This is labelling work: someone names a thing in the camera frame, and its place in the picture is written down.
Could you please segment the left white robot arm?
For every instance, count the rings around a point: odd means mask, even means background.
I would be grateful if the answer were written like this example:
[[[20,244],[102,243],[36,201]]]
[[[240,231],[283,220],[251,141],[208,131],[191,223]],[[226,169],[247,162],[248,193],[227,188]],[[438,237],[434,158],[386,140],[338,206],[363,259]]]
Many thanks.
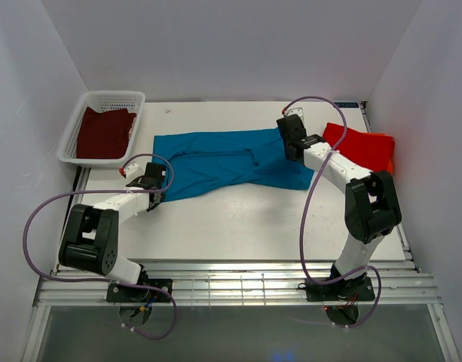
[[[149,162],[141,168],[133,162],[121,169],[129,181],[122,192],[96,204],[72,207],[60,245],[60,265],[124,284],[124,293],[133,301],[147,297],[144,268],[119,253],[120,227],[164,200],[168,172],[164,164]]]

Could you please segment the blue t shirt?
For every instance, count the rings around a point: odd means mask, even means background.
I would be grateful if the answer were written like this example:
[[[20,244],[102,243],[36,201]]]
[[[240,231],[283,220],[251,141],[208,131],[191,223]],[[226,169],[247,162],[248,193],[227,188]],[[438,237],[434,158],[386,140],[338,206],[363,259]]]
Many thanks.
[[[286,159],[276,128],[159,135],[153,153],[168,160],[175,172],[167,201],[244,183],[307,190],[314,175],[313,170]]]

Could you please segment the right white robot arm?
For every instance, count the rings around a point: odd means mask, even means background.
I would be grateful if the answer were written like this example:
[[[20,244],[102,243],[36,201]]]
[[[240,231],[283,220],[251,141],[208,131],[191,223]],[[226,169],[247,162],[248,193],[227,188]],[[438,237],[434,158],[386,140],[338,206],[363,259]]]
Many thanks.
[[[277,120],[285,156],[317,175],[311,183],[299,231],[301,267],[311,284],[331,290],[334,297],[348,299],[366,276],[377,246],[401,223],[402,214],[392,175],[359,166],[327,143],[321,136],[308,135],[301,116],[283,111]],[[312,195],[321,178],[344,195],[344,222],[348,230],[341,255],[326,280],[312,278],[304,257],[304,229]]]

